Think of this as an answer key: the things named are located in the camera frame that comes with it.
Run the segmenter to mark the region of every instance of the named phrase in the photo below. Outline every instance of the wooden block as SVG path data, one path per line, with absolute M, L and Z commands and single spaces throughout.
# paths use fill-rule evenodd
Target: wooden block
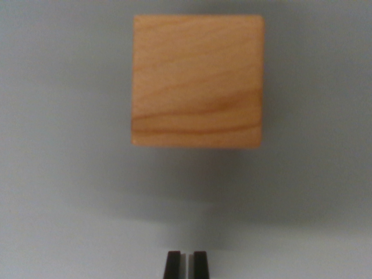
M 136 16 L 132 143 L 258 147 L 263 46 L 261 16 Z

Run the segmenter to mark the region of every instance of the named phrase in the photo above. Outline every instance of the gray background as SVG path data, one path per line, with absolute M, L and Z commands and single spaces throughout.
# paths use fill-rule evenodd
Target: gray background
M 0 9 L 1 278 L 372 278 L 371 2 Z M 138 13 L 265 17 L 260 149 L 131 146 Z

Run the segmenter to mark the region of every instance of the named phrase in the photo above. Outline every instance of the table surface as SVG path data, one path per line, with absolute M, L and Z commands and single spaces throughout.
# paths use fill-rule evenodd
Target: table surface
M 266 19 L 262 147 L 130 144 L 133 15 Z M 0 4 L 0 277 L 372 278 L 372 4 Z

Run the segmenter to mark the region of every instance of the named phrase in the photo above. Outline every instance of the wooden cube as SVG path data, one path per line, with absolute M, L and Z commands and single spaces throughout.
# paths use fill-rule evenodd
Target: wooden cube
M 261 16 L 136 16 L 132 143 L 258 147 L 263 47 Z

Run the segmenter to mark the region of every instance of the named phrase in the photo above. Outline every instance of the backdrop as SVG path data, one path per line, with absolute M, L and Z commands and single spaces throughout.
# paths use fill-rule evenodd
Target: backdrop
M 262 147 L 130 144 L 133 16 L 266 19 Z M 2 1 L 0 277 L 372 278 L 369 1 Z

